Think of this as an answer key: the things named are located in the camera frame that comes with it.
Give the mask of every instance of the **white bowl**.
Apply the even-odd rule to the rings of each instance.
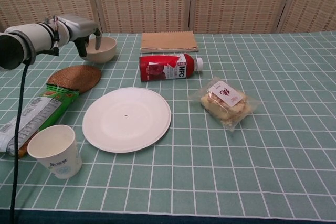
[[[114,57],[115,50],[117,49],[117,42],[110,37],[102,37],[100,48],[96,50],[94,48],[96,44],[96,38],[89,40],[89,45],[86,48],[87,56],[81,57],[83,60],[87,60],[94,63],[106,63]]]

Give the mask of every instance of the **paper cup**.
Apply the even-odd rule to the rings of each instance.
[[[70,178],[82,166],[75,132],[67,125],[54,125],[37,133],[28,144],[28,153],[57,178]]]

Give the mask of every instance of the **brown notebook cover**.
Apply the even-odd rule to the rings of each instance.
[[[198,46],[192,31],[143,33],[140,52],[197,52]]]

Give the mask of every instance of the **round rattan coaster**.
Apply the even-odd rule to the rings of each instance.
[[[92,89],[99,82],[100,77],[101,72],[98,68],[90,65],[77,65],[53,73],[47,83],[68,89],[78,89],[82,94]]]

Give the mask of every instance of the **black cable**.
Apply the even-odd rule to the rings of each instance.
[[[9,220],[11,224],[14,224],[14,210],[15,210],[15,198],[16,198],[16,188],[17,188],[17,175],[18,175],[18,166],[19,166],[19,157],[18,157],[18,136],[19,136],[19,129],[20,129],[20,120],[21,120],[21,112],[22,112],[22,103],[23,103],[23,93],[25,90],[25,80],[27,75],[27,70],[29,67],[29,63],[27,62],[25,68],[22,73],[21,78],[21,87],[20,87],[20,96],[19,96],[19,106],[17,109],[17,118],[16,118],[16,125],[15,125],[15,134],[14,134],[14,178],[13,178],[13,189],[12,189],[12,201],[11,203],[11,211]]]

